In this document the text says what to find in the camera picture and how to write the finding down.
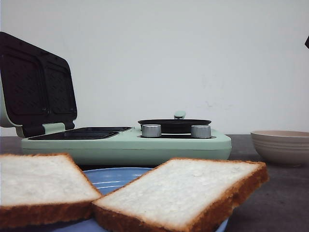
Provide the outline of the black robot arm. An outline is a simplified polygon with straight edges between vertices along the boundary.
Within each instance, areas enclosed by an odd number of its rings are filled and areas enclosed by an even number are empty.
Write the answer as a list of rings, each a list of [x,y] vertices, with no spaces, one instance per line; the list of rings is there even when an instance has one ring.
[[[305,46],[309,48],[309,37],[306,39]]]

